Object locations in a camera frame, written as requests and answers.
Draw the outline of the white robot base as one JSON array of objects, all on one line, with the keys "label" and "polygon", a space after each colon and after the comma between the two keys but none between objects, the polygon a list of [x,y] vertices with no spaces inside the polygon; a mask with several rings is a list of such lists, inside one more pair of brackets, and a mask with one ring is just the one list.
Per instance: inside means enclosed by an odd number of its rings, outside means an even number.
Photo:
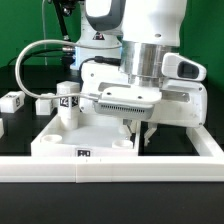
[{"label": "white robot base", "polygon": [[117,37],[95,31],[84,12],[81,12],[81,36],[77,44],[73,55],[74,62],[70,65],[72,70],[78,70],[84,60],[95,56],[120,57],[120,42]]}]

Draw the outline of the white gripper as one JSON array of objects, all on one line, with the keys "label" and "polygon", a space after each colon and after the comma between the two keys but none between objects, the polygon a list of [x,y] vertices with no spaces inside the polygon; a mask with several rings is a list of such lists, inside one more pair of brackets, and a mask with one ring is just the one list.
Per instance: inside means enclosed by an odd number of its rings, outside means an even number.
[{"label": "white gripper", "polygon": [[81,78],[80,109],[86,114],[119,117],[127,139],[136,133],[137,122],[148,122],[144,146],[158,124],[200,127],[207,113],[207,91],[200,82],[166,78],[161,87],[137,86],[117,66],[85,63]]}]

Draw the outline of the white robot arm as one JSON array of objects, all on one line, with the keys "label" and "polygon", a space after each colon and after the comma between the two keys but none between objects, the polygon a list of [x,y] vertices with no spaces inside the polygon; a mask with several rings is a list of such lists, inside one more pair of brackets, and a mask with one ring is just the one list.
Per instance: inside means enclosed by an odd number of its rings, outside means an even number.
[{"label": "white robot arm", "polygon": [[80,101],[84,113],[198,128],[206,118],[206,69],[174,50],[187,0],[86,0],[94,30],[122,35],[121,64],[86,63]]}]

